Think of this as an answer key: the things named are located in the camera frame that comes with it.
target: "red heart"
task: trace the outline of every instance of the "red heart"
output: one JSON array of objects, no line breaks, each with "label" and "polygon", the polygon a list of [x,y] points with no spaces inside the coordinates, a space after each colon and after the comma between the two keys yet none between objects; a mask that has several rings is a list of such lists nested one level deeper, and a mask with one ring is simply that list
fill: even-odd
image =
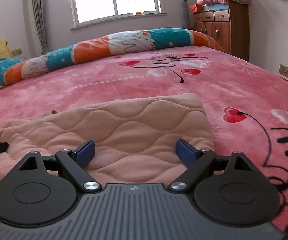
[{"label": "red heart", "polygon": [[128,61],[128,62],[120,63],[120,65],[122,65],[123,67],[127,67],[127,66],[136,65],[137,63],[139,63],[139,61],[134,60],[134,61]]},{"label": "red heart", "polygon": [[227,107],[224,109],[224,112],[226,113],[226,115],[223,116],[225,122],[236,123],[246,119],[246,115],[239,114],[241,111],[235,108]]},{"label": "red heart", "polygon": [[191,74],[191,75],[198,75],[201,71],[195,68],[187,68],[187,69],[182,69],[182,73],[186,74]]},{"label": "red heart", "polygon": [[285,79],[285,78],[283,78],[283,77],[281,77],[281,76],[280,76],[280,78],[281,78],[281,79],[283,79],[284,81],[288,82],[288,80],[287,80],[287,79]]}]

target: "curtain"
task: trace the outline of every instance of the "curtain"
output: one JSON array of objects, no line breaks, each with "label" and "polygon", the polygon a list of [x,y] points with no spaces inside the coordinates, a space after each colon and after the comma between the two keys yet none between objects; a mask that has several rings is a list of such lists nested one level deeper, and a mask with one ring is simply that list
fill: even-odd
[{"label": "curtain", "polygon": [[38,37],[42,47],[42,54],[47,52],[47,39],[45,29],[44,0],[32,0],[33,13]]},{"label": "curtain", "polygon": [[187,0],[182,0],[182,20],[183,20],[183,28],[189,28],[189,18],[188,18],[188,4]]}]

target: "black circular disc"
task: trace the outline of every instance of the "black circular disc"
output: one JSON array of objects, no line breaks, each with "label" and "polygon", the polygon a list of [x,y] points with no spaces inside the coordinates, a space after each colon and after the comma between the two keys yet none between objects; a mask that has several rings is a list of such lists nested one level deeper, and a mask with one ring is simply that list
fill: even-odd
[{"label": "black circular disc", "polygon": [[262,174],[233,171],[200,182],[194,201],[211,219],[244,227],[271,221],[279,206],[279,195]]},{"label": "black circular disc", "polygon": [[51,193],[49,187],[41,183],[26,183],[13,191],[14,198],[24,204],[34,204],[45,200]]},{"label": "black circular disc", "polygon": [[76,200],[75,188],[61,177],[9,180],[0,183],[0,221],[20,227],[39,226],[68,213]]}]

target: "white heart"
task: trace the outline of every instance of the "white heart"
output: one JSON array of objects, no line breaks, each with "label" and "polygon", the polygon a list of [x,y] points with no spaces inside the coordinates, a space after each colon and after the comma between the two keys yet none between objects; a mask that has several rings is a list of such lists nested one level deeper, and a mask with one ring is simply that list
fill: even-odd
[{"label": "white heart", "polygon": [[205,60],[182,60],[180,64],[189,65],[193,68],[207,68],[210,66],[210,63]]},{"label": "white heart", "polygon": [[166,70],[158,70],[158,69],[150,69],[146,72],[148,75],[152,75],[153,77],[162,77],[162,76],[166,76],[167,72]]},{"label": "white heart", "polygon": [[272,109],[271,114],[277,117],[282,123],[288,124],[288,112],[280,109]]}]

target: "window sill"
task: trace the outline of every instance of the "window sill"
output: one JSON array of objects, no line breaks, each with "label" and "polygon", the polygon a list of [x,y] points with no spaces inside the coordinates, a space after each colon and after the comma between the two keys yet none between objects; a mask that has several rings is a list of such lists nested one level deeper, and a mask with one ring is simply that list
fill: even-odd
[{"label": "window sill", "polygon": [[75,31],[81,28],[101,24],[101,23],[107,23],[107,22],[112,22],[116,20],[125,20],[125,19],[134,19],[134,18],[141,18],[141,17],[152,17],[152,16],[166,16],[166,13],[155,13],[155,14],[141,14],[141,15],[134,15],[134,16],[125,16],[125,17],[117,17],[117,18],[112,18],[112,19],[106,19],[106,20],[99,20],[96,22],[86,22],[86,23],[81,23],[78,26],[75,26],[73,28],[70,28],[71,31]]}]

